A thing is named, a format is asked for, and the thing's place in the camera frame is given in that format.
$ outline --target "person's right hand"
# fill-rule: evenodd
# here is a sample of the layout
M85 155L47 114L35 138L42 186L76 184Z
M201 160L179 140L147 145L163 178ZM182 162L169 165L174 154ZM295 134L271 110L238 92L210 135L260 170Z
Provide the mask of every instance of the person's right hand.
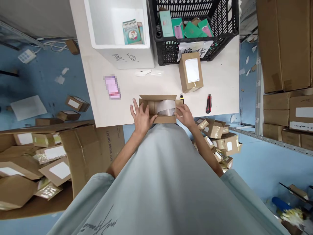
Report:
M175 113L175 116L185 127L190 129L194 126L197 126L195 121L193 120L193 116L190 112L190 109L186 104L176 106L176 108L178 108L182 112L183 116L181 117L177 113Z

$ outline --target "red box cutter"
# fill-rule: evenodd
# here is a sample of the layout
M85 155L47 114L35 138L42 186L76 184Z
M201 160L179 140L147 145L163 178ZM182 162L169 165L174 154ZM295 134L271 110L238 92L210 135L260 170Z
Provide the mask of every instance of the red box cutter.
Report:
M208 96L208 101L206 103L206 113L210 113L212 109L212 97L211 94Z

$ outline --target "white styrofoam box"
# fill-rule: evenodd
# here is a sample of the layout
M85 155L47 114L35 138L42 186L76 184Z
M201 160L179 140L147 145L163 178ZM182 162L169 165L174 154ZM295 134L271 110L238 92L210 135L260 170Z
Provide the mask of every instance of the white styrofoam box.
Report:
M146 0L84 0L91 45L118 69L152 69ZM125 45L123 22L142 23L144 43Z

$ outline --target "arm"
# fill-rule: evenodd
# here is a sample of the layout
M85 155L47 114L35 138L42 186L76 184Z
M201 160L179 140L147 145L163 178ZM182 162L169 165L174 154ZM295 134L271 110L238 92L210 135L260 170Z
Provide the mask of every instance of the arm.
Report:
M195 124L195 121L193 120L192 114L188 106L184 104L182 106L178 106L177 108L182 112L183 116L181 117L175 113L176 118L190 130L197 144L199 154L203 157L206 163L212 168L212 170L219 177L221 177L223 175L223 170L219 165L219 162L216 160L214 154L210 150L210 147L205 141L201 131Z
M146 136L148 130L152 126L157 115L150 119L149 115L149 105L147 105L145 112L143 111L143 103L139 106L135 99L133 99L135 111L133 106L130 106L130 113L135 121L135 131L131 135L130 139L127 141L125 146L122 148L121 152L111 163L110 167L107 169L107 173L112 175L114 178L118 176L123 167L126 165L130 157L135 153L136 149L139 147L141 141Z

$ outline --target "open cardboard box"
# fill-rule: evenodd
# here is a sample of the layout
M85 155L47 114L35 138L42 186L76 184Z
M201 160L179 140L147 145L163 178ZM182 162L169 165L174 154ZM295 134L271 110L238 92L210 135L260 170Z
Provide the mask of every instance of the open cardboard box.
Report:
M147 105L149 105L150 118L157 115L157 106L163 100L175 100L176 106L182 105L183 100L176 100L177 95L140 95L139 105L143 103L143 110L146 110ZM183 114L179 109L175 109L175 112L182 116ZM153 123L176 123L175 116L164 116L158 115Z

